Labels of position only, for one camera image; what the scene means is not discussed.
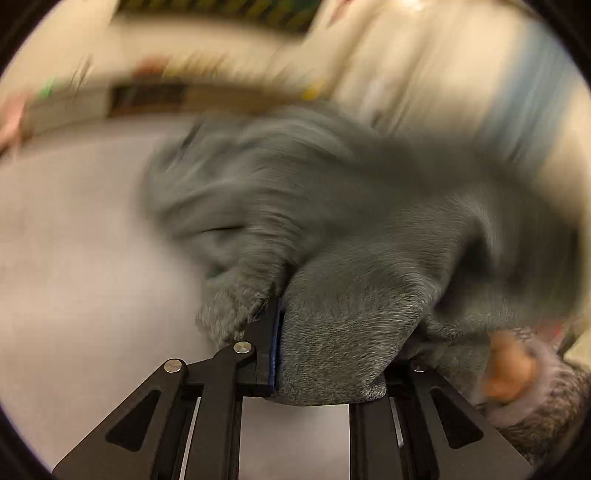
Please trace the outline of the person's hand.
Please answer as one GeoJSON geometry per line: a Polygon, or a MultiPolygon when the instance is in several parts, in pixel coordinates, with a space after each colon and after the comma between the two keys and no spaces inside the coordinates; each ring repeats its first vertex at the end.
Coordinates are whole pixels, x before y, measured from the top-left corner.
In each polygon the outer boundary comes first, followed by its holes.
{"type": "Polygon", "coordinates": [[[539,364],[527,346],[511,332],[490,335],[490,361],[483,390],[487,398],[511,403],[534,385],[539,364]]]}

